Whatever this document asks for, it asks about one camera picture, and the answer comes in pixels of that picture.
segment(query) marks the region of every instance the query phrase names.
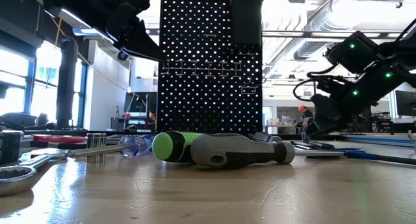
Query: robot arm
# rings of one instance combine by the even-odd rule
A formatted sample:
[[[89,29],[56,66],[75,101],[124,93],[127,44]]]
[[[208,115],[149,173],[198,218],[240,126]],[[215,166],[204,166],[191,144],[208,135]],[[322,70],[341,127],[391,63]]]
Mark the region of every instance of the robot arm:
[[[86,24],[110,38],[126,60],[128,55],[156,61],[165,57],[159,46],[147,35],[144,22],[137,14],[150,7],[150,0],[42,0],[44,9],[57,15],[69,10]]]
[[[416,20],[395,42],[377,45],[357,31],[345,41],[328,49],[325,57],[333,66],[325,71],[308,73],[309,80],[301,82],[297,87],[315,81],[318,83],[317,88],[330,96],[315,94],[310,100],[305,100],[294,92],[298,99],[312,101],[315,105],[313,122],[318,131],[312,134],[324,134],[345,128],[359,118],[365,108],[377,105],[377,101],[403,82],[416,88],[416,75],[409,72],[416,68],[416,29],[400,40],[414,24]],[[360,78],[356,82],[350,82],[342,77],[324,75],[338,64],[351,73],[360,75]]]

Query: pegboard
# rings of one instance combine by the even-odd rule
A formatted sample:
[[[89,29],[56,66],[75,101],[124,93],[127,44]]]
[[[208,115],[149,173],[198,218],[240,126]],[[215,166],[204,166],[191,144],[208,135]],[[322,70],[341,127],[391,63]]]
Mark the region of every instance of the pegboard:
[[[261,46],[232,45],[230,17],[228,0],[161,0],[158,132],[262,130]]]

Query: workshop table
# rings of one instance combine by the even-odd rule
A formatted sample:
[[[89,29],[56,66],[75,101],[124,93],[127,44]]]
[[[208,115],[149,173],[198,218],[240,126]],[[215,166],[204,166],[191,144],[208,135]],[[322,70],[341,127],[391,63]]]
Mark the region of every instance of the workshop table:
[[[291,165],[220,171],[112,154],[104,164],[69,159],[40,173],[32,191],[0,198],[0,223],[416,223],[416,167],[385,162],[297,156]]]

